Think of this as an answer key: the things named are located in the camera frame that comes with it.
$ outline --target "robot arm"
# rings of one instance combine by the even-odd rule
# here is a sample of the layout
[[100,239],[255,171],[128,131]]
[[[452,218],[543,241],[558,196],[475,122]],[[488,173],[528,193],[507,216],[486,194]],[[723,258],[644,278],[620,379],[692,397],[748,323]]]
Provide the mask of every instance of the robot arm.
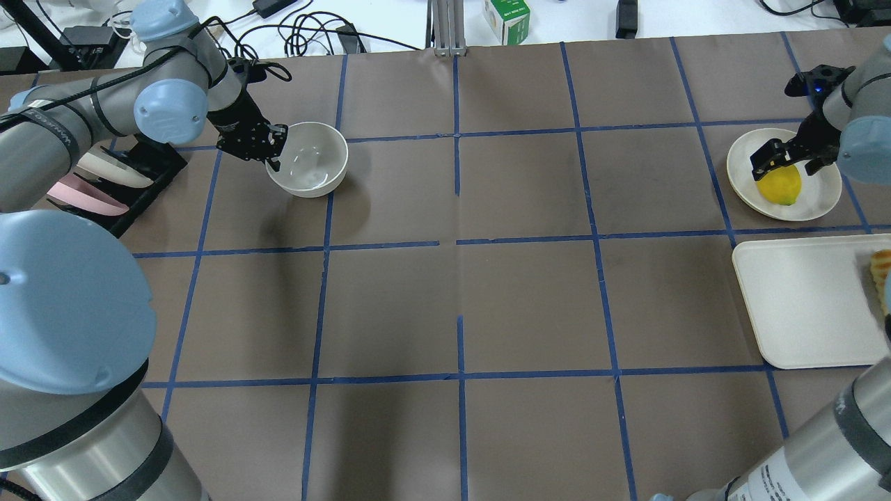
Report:
[[13,98],[0,117],[0,212],[29,209],[94,144],[142,132],[162,143],[195,139],[205,118],[217,147],[278,170],[287,128],[272,125],[239,73],[183,0],[146,0],[133,29],[147,45],[143,67]]
[[795,137],[772,139],[751,156],[757,181],[801,160],[812,176],[833,162],[865,183],[891,185],[891,36],[859,68],[817,66],[798,73],[786,95],[810,95],[815,110]]

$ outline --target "yellow lemon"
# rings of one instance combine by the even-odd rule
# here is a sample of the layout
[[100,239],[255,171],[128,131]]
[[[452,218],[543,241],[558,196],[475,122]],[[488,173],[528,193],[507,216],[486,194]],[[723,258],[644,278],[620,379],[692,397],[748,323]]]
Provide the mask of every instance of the yellow lemon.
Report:
[[797,167],[787,165],[768,172],[755,185],[770,203],[792,205],[801,193],[801,175]]

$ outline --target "green box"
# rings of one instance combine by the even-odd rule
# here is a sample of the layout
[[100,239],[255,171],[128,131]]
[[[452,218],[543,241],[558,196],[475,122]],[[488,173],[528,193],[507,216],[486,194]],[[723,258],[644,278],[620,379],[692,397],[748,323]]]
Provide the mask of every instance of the green box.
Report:
[[529,35],[532,11],[524,0],[484,0],[483,15],[502,45],[517,45]]

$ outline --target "white floor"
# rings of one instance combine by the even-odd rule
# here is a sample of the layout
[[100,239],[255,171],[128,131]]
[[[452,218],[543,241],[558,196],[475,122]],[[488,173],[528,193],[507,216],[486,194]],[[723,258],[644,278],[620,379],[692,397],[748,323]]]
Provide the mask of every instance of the white floor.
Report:
[[[252,26],[279,22],[288,12],[305,5],[308,0],[298,0],[267,20],[258,15],[250,16],[232,25],[236,34]],[[112,12],[99,13],[87,9],[72,8],[67,0],[42,0],[46,10],[62,27],[74,25],[98,25]],[[62,3],[63,6],[50,3]],[[129,9],[139,0],[118,2],[118,9]],[[767,0],[775,10],[788,11],[807,4],[807,0]],[[248,0],[189,0],[191,8],[206,19],[218,15],[225,20],[235,18],[250,9]],[[616,33],[616,0],[527,0],[532,9],[532,26],[527,44],[559,41],[607,40]],[[770,31],[799,31],[808,29],[837,29],[845,25],[839,21],[814,18],[805,11],[800,14],[779,17],[766,12],[757,0],[639,0],[639,30],[637,37],[683,37],[696,35],[720,35],[729,33],[762,33]],[[36,4],[28,5],[39,14]],[[313,0],[304,12],[335,12],[350,20],[360,32],[393,38],[409,45],[423,46],[426,22],[426,0]],[[814,7],[822,15],[837,15],[831,0]],[[498,40],[484,22],[482,0],[465,0],[465,29],[467,44],[497,45]],[[14,25],[0,17],[0,46],[22,45],[22,35]],[[232,46],[232,40],[224,38],[224,45]],[[261,29],[246,40],[256,47],[265,58],[283,57],[283,43],[275,29]],[[401,47],[378,41],[365,40],[372,52],[404,50]],[[342,51],[334,42],[335,49]],[[41,58],[48,59],[40,48],[31,42],[32,50]],[[324,53],[323,47],[311,44],[310,54]],[[119,67],[135,66],[141,61],[138,51],[128,47]]]

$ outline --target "light blue joint cap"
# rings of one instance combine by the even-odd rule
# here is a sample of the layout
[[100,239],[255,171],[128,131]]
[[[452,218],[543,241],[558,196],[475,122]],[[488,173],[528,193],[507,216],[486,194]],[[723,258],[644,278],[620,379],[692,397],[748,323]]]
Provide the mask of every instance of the light blue joint cap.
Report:
[[130,27],[144,42],[169,37],[198,24],[184,0],[145,0],[130,16]]
[[836,163],[861,183],[891,185],[891,117],[860,117],[847,124]]
[[184,144],[204,130],[208,96],[188,80],[167,78],[139,93],[133,113],[146,136],[160,143]]
[[9,100],[9,109],[7,111],[16,110],[16,109],[24,106],[25,102],[28,100],[28,94],[31,94],[31,91],[33,91],[34,89],[38,89],[40,87],[46,87],[46,86],[31,87],[28,90],[23,90],[23,91],[17,93],[16,95],[14,95]]
[[110,233],[61,210],[0,214],[0,379],[60,395],[105,391],[151,353],[151,291]]

